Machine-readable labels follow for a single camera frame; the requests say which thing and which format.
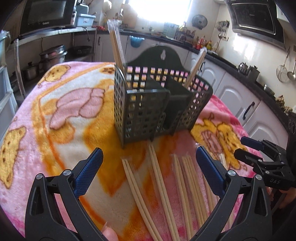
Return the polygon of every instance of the fleece tablecloth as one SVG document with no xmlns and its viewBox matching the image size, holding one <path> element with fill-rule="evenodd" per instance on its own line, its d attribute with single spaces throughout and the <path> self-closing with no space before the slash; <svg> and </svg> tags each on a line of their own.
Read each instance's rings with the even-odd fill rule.
<svg viewBox="0 0 296 241">
<path fill-rule="evenodd" d="M 101 229 L 107 221 L 119 240 L 152 240 L 126 179 L 122 158 L 128 158 L 146 204 L 154 210 L 151 215 L 155 225 L 164 241 L 171 240 L 147 168 L 147 141 L 121 148 L 114 126 L 113 84 L 114 63 L 63 63 L 52 67 L 20 106 L 0 149 L 0 204 L 21 234 L 25 235 L 25 209 L 35 176 L 59 175 L 100 147 L 104 152 L 103 164 L 86 195 L 80 197 L 94 223 Z M 239 121 L 212 96 L 191 132 L 181 131 L 153 141 L 181 240 L 186 240 L 186 231 L 172 154 L 191 155 L 209 213 L 204 179 L 195 161 L 196 143 L 204 145 L 214 159 L 224 153 L 229 169 L 252 177 L 251 168 L 233 156 L 237 148 L 248 149 L 240 144 L 242 136 L 247 133 Z M 238 206 L 237 203 L 234 207 L 234 215 Z M 193 208 L 191 212 L 197 231 Z M 73 229 L 65 210 L 62 216 Z"/>
</svg>

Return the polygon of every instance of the basket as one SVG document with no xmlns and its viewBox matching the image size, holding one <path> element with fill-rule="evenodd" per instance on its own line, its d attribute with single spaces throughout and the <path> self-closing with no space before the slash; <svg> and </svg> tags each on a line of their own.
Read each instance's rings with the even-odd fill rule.
<svg viewBox="0 0 296 241">
<path fill-rule="evenodd" d="M 128 63 L 127 72 L 128 82 L 115 66 L 114 118 L 122 147 L 191 130 L 213 94 L 212 87 L 198 76 L 188 89 L 183 86 L 189 72 L 167 46 L 144 51 Z"/>
</svg>

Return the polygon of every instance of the black countertop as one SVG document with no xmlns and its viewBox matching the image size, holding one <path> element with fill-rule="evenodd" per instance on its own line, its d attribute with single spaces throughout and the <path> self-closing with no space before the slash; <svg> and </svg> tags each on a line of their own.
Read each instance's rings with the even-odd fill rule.
<svg viewBox="0 0 296 241">
<path fill-rule="evenodd" d="M 197 53 L 197 54 L 199 53 L 199 50 L 192 48 L 189 43 L 183 43 L 181 41 L 176 41 L 176 40 L 159 37 L 159 36 L 153 36 L 148 33 L 141 33 L 136 31 L 121 31 L 120 33 L 121 35 L 132 35 L 135 37 L 143 37 L 143 38 L 148 38 L 153 40 L 159 40 L 160 42 L 165 42 L 165 43 L 173 44 L 175 46 L 179 46 L 193 53 Z M 98 34 L 108 34 L 108 31 L 98 31 Z M 276 115 L 276 117 L 282 123 L 282 125 L 287 130 L 287 132 L 289 132 L 288 117 L 279 108 L 275 100 L 272 99 L 260 86 L 258 86 L 258 84 L 249 81 L 244 75 L 238 72 L 238 69 L 234 67 L 233 64 L 231 64 L 230 62 L 228 62 L 227 60 L 223 59 L 220 56 L 207 54 L 205 59 L 213 62 L 214 64 L 218 65 L 222 69 L 226 70 L 227 73 L 232 75 L 244 86 L 246 86 L 258 99 L 262 100 L 271 109 L 271 111 Z"/>
</svg>

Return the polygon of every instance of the metal bolt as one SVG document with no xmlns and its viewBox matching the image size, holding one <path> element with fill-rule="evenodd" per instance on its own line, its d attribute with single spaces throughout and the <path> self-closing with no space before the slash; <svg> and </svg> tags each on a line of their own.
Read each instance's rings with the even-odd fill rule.
<svg viewBox="0 0 296 241">
<path fill-rule="evenodd" d="M 64 170 L 64 172 L 63 172 L 64 176 L 69 176 L 70 174 L 71 174 L 71 170 L 69 170 L 69 169 Z"/>
<path fill-rule="evenodd" d="M 43 177 L 43 175 L 41 173 L 39 173 L 39 174 L 36 175 L 36 179 L 37 180 L 41 179 L 42 177 Z"/>
<path fill-rule="evenodd" d="M 232 177 L 233 177 L 233 176 L 235 176 L 235 174 L 236 174 L 236 173 L 235 173 L 234 170 L 229 170 L 229 171 L 228 171 L 228 175 L 229 175 L 229 176 L 232 176 Z"/>
<path fill-rule="evenodd" d="M 256 179 L 259 180 L 259 181 L 262 180 L 262 176 L 260 176 L 259 174 L 257 174 L 255 177 L 256 177 Z"/>
</svg>

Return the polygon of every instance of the microwave door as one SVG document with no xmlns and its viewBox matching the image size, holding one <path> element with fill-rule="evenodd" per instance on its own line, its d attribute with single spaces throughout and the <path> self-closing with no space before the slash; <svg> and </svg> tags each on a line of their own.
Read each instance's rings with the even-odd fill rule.
<svg viewBox="0 0 296 241">
<path fill-rule="evenodd" d="M 20 35 L 39 29 L 71 25 L 77 0 L 27 0 Z"/>
<path fill-rule="evenodd" d="M 260 3 L 232 4 L 239 27 L 250 28 L 276 35 L 268 5 Z"/>
</svg>

